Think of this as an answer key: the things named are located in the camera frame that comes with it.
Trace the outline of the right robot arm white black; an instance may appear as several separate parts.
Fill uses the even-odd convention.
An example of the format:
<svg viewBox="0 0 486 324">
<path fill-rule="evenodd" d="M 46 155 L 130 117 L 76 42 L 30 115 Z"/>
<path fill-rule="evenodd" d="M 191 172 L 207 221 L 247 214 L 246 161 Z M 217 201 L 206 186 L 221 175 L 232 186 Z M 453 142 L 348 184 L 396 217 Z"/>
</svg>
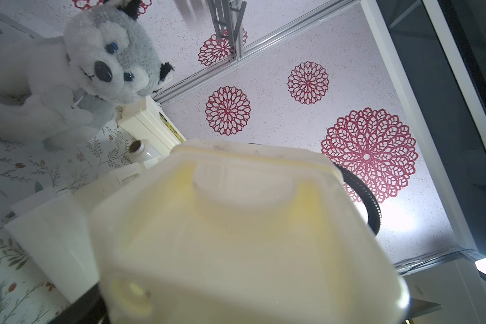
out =
<svg viewBox="0 0 486 324">
<path fill-rule="evenodd" d="M 382 211 L 375 195 L 357 175 L 338 164 L 336 164 L 336 167 L 342 173 L 344 183 L 351 187 L 363 202 L 367 211 L 367 224 L 374 235 L 377 236 L 382 224 Z"/>
</svg>

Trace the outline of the cream wrap dispenser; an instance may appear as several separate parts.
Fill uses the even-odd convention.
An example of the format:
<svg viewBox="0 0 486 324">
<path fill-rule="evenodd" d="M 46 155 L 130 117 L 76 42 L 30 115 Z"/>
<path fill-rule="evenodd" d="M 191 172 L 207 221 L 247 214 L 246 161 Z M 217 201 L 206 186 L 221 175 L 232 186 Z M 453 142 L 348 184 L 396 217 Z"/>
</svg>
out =
<svg viewBox="0 0 486 324">
<path fill-rule="evenodd" d="M 88 233 L 93 209 L 148 169 L 133 163 L 78 189 L 41 189 L 11 206 L 5 230 L 20 244 L 69 303 L 99 280 Z"/>
<path fill-rule="evenodd" d="M 189 140 L 90 216 L 112 323 L 399 323 L 409 289 L 326 156 Z"/>
</svg>

